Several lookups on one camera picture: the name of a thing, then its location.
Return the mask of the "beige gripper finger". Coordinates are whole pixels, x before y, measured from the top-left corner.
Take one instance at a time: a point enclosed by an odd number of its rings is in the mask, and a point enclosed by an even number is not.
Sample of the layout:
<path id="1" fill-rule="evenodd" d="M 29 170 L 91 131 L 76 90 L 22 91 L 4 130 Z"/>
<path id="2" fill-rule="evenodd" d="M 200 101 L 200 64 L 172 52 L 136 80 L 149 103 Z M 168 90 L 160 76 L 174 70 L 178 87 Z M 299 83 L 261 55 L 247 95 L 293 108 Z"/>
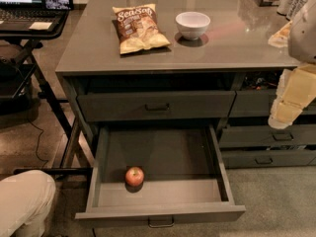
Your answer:
<path id="1" fill-rule="evenodd" d="M 285 129 L 316 98 L 316 65 L 304 64 L 294 70 L 284 69 L 277 85 L 268 124 Z"/>

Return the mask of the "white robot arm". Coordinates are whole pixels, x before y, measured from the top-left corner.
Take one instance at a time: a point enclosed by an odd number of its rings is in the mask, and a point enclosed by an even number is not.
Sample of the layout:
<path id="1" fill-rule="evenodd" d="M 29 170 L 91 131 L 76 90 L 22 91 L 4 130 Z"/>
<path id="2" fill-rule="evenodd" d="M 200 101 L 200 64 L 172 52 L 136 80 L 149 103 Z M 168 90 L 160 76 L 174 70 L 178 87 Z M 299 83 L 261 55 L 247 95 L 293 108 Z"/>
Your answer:
<path id="1" fill-rule="evenodd" d="M 301 65 L 284 69 L 279 78 L 268 119 L 274 129 L 291 126 L 316 98 L 316 0 L 309 0 L 294 16 L 287 46 Z"/>

